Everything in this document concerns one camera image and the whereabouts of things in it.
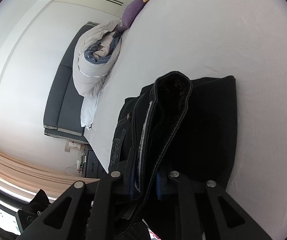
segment mattress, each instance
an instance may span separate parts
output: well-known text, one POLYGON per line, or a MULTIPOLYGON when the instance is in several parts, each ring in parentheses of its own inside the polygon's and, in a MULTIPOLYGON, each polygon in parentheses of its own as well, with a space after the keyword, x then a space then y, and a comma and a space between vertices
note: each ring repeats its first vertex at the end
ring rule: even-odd
POLYGON ((238 137, 227 192, 274 240, 287 236, 287 2, 150 0, 127 33, 85 137, 107 170, 127 97, 178 70, 233 75, 238 137))

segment curtain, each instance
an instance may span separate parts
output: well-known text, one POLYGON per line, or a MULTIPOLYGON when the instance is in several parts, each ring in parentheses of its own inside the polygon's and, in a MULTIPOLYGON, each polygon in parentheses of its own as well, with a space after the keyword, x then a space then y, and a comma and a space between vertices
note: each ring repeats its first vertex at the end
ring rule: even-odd
POLYGON ((90 183, 98 179, 66 175, 34 163, 20 160, 0 151, 0 181, 6 181, 30 193, 35 194, 40 189, 43 189, 48 197, 57 198, 77 180, 90 183))

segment black jeans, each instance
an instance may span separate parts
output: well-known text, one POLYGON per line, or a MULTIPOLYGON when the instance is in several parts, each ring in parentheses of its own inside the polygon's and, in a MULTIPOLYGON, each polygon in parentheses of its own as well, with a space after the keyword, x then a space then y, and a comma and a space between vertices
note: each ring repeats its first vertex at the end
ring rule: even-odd
POLYGON ((116 219, 116 235, 144 217, 159 237, 171 239, 172 229, 163 226, 164 231, 159 231, 154 225, 159 215, 169 225, 174 222, 174 216, 165 217, 165 210, 160 209, 164 203, 155 197, 161 161, 192 180, 213 179, 225 188, 234 164, 236 138, 233 76, 190 81, 180 72, 170 72, 144 87, 140 96, 127 98, 114 134, 109 171, 134 152, 129 193, 135 208, 130 220, 116 219))

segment metal screw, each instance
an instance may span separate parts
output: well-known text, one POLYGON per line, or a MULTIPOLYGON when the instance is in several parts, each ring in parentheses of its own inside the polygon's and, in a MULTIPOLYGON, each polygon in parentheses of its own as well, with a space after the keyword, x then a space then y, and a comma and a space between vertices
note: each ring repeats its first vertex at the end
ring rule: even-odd
POLYGON ((110 175, 113 178, 118 178, 121 175, 121 173, 120 171, 113 171, 110 175))
POLYGON ((207 186, 208 186, 208 187, 215 187, 215 186, 216 186, 216 182, 213 181, 213 180, 208 180, 208 181, 207 181, 207 186))
POLYGON ((82 181, 76 181, 73 185, 75 186, 75 188, 82 188, 83 182, 82 181))
POLYGON ((178 171, 171 171, 171 172, 169 173, 169 175, 170 175, 170 177, 172 177, 172 178, 176 178, 176 177, 179 176, 179 172, 178 172, 178 171))

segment purple pillow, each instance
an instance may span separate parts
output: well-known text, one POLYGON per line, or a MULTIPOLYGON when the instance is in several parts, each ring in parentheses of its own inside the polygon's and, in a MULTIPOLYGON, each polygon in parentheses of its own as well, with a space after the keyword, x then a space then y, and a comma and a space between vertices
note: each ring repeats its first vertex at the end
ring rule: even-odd
POLYGON ((129 29, 133 23, 133 20, 136 18, 138 13, 145 6, 145 2, 143 0, 133 0, 130 4, 125 8, 122 17, 116 27, 116 31, 125 31, 129 29))

